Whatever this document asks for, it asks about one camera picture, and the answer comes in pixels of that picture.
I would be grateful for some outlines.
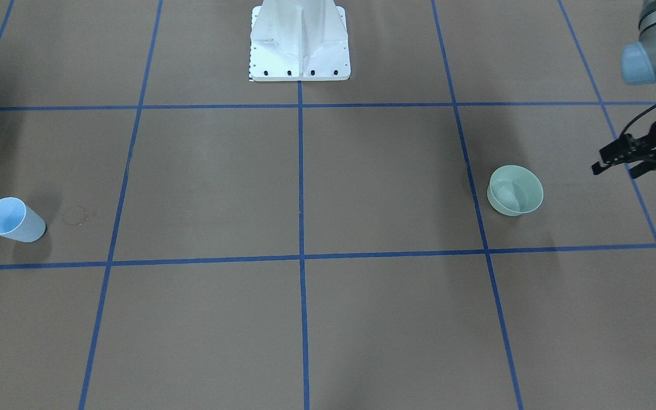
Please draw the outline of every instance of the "cup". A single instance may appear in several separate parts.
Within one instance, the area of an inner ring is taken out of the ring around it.
[[[543,186],[538,177],[522,166],[501,166],[490,177],[487,199],[497,212],[517,217],[541,206]]]
[[[34,242],[44,234],[46,225],[19,198],[0,199],[0,236],[20,242]]]

